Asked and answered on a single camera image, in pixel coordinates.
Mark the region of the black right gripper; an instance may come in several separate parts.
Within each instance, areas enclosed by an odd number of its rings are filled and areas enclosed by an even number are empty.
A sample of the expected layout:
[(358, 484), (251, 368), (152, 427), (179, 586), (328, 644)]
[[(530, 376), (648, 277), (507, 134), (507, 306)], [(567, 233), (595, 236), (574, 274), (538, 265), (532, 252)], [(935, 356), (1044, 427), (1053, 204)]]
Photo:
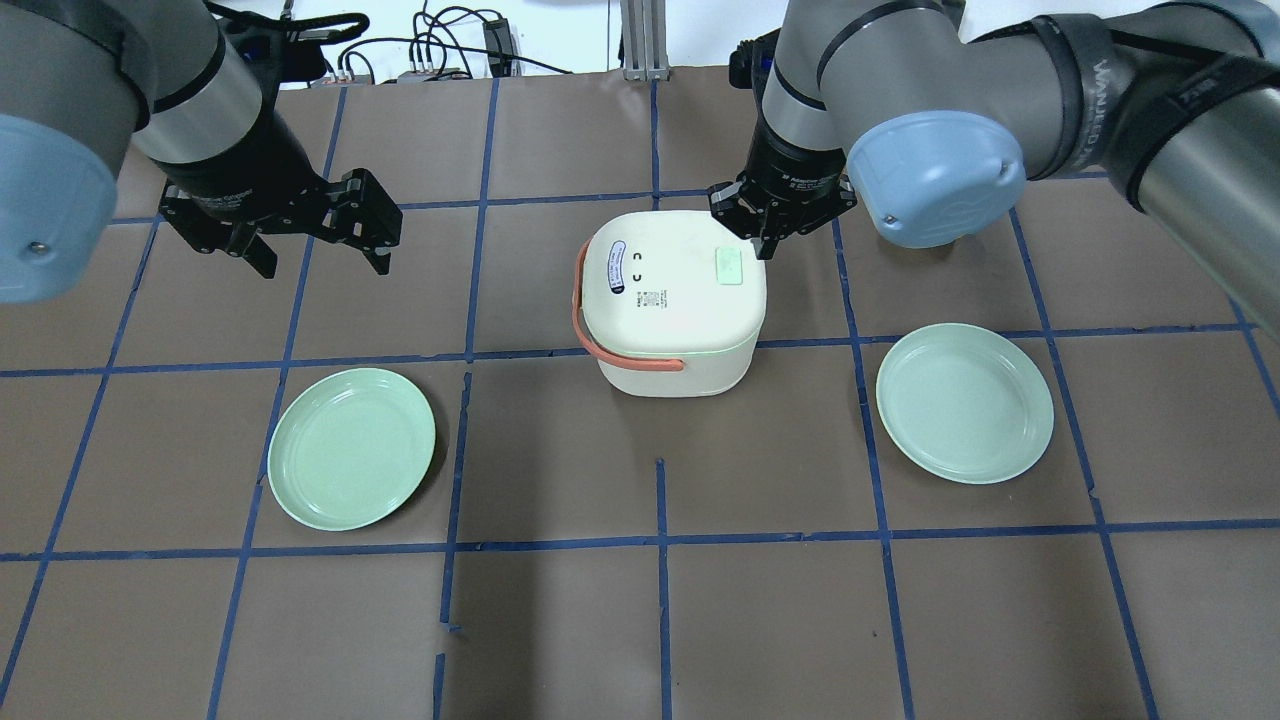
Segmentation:
[(780, 243), (809, 234), (858, 205), (840, 150), (801, 149), (758, 117), (748, 160), (730, 182), (708, 188), (708, 209), (727, 231), (769, 261)]

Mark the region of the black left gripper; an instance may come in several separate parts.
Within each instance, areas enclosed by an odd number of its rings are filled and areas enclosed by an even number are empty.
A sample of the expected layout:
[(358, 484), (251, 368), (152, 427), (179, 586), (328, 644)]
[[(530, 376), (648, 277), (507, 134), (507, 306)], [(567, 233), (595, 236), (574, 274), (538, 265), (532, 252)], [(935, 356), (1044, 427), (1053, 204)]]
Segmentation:
[(196, 252), (224, 252), (273, 279), (278, 256), (265, 236), (303, 233), (360, 251), (378, 275), (390, 273), (401, 208), (369, 169), (332, 183), (320, 177), (274, 108), (256, 111), (211, 156), (157, 167), (166, 177), (160, 217)]

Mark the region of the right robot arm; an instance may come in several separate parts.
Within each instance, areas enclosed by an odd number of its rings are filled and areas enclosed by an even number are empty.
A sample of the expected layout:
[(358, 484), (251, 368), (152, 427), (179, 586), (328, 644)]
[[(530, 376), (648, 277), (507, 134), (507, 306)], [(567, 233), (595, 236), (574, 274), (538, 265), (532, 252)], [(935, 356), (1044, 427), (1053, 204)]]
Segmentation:
[(1277, 13), (1169, 1), (965, 42), (957, 9), (791, 1), (731, 58), (756, 123), (710, 214), (763, 260), (858, 204), (884, 240), (932, 249), (1005, 217), (1030, 182), (1101, 167), (1276, 334)]

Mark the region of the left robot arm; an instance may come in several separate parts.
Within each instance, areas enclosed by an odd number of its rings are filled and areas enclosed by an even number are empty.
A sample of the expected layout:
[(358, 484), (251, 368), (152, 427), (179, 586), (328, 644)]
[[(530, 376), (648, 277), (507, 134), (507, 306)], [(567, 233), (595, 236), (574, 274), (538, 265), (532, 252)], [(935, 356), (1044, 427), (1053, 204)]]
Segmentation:
[(215, 1), (5, 1), (1, 296), (73, 288), (116, 209), (129, 149), (164, 176), (157, 214), (196, 252), (276, 273), (269, 234), (358, 251), (385, 275), (403, 215), (364, 168), (314, 169), (276, 110), (319, 79), (323, 46), (357, 38), (357, 12), (296, 19)]

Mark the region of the green plate near right arm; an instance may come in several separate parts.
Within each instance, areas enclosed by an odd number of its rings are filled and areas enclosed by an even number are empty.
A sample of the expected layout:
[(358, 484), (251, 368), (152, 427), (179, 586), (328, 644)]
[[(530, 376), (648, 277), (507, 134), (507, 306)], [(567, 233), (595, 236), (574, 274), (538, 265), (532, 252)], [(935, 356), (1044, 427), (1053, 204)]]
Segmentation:
[(876, 397), (899, 451), (960, 484), (1021, 475), (1053, 436), (1043, 373), (1012, 341), (977, 325), (940, 323), (905, 334), (879, 365)]

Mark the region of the green plate near left arm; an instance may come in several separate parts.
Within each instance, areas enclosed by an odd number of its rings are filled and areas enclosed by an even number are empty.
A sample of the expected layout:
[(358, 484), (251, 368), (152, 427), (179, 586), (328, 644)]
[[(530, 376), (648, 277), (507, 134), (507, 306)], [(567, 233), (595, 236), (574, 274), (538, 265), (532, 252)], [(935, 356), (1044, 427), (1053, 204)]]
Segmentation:
[(311, 384), (282, 414), (268, 446), (268, 484), (303, 527), (370, 527), (417, 491), (435, 441), (435, 414), (413, 382), (380, 368), (347, 369)]

